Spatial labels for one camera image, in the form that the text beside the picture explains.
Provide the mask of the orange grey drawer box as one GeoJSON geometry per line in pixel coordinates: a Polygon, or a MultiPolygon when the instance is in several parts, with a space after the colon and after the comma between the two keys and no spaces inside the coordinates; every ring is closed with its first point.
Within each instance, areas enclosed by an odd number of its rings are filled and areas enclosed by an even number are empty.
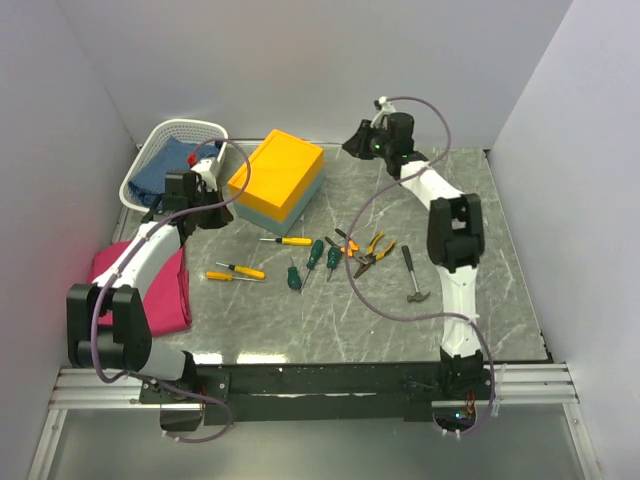
{"type": "Polygon", "coordinates": [[[227,182],[240,218],[286,235],[324,181],[324,149],[272,130],[227,182]]]}

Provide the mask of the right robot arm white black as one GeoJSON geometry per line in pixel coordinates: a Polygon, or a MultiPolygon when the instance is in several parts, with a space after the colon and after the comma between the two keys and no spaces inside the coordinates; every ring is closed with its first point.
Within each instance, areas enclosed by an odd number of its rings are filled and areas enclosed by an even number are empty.
{"type": "Polygon", "coordinates": [[[426,248],[441,282],[446,314],[440,345],[439,390],[457,399],[485,382],[477,325],[476,280],[485,250],[480,197],[452,186],[414,148],[414,118],[379,113],[361,121],[342,148],[362,160],[381,158],[388,173],[427,209],[426,248]]]}

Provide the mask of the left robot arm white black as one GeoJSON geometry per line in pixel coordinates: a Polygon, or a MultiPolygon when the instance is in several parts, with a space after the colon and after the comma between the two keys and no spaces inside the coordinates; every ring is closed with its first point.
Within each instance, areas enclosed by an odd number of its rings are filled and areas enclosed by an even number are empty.
{"type": "Polygon", "coordinates": [[[71,365],[139,375],[163,382],[175,401],[192,399],[201,389],[193,356],[153,340],[143,299],[196,229],[219,229],[232,220],[214,177],[194,170],[168,173],[163,193],[152,201],[124,252],[90,283],[69,289],[66,338],[71,365]]]}

